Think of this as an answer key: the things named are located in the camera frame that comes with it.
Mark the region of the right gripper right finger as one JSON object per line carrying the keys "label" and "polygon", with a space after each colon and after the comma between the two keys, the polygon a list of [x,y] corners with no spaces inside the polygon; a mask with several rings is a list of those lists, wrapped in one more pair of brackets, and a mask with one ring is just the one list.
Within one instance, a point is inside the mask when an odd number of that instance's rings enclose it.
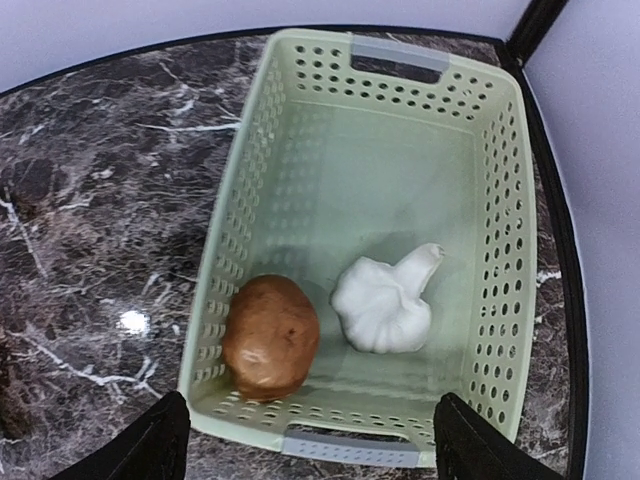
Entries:
{"label": "right gripper right finger", "polygon": [[563,479],[511,443],[454,393],[441,397],[433,424],[440,479]]}

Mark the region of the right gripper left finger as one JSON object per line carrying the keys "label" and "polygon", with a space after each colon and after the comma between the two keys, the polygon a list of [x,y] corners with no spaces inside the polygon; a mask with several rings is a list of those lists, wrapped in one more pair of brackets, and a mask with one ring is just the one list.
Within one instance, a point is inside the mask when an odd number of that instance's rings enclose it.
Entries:
{"label": "right gripper left finger", "polygon": [[184,397],[169,392],[109,443],[51,480],[183,480],[190,427]]}

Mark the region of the white garlic toy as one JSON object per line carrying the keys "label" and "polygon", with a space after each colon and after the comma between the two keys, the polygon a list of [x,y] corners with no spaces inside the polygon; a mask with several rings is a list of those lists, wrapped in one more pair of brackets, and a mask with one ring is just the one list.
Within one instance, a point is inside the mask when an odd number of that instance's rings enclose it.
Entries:
{"label": "white garlic toy", "polygon": [[374,354],[420,350],[432,322],[422,294],[443,259],[441,245],[426,243],[395,265],[362,256],[345,270],[330,304],[351,346]]}

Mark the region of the brown potato toy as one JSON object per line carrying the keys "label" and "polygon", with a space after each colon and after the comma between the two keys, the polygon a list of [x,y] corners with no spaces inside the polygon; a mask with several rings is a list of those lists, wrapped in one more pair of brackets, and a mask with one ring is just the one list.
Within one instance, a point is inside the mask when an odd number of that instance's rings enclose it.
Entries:
{"label": "brown potato toy", "polygon": [[302,386],[319,339],[316,311],[301,288],[284,276],[261,275],[232,298],[222,353],[240,395],[266,403]]}

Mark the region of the green plastic basket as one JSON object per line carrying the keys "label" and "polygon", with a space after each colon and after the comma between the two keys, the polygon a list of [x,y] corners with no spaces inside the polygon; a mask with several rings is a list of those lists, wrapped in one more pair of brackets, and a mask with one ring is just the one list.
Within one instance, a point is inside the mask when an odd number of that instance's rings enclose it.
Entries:
{"label": "green plastic basket", "polygon": [[[193,427],[283,454],[431,467],[433,415],[454,393],[505,439],[520,424],[536,297],[536,199],[522,93],[504,70],[346,33],[267,42],[202,255],[178,388]],[[436,243],[444,261],[414,353],[354,350],[329,299],[366,256]],[[291,396],[246,401],[222,352],[251,278],[295,281],[320,341]]]}

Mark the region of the right black corner post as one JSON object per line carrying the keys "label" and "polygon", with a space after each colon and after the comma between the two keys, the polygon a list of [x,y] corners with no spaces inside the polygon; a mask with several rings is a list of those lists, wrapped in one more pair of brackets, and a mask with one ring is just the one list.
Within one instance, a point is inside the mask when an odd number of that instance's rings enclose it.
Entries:
{"label": "right black corner post", "polygon": [[568,0],[531,0],[506,42],[510,55],[526,63],[567,3]]}

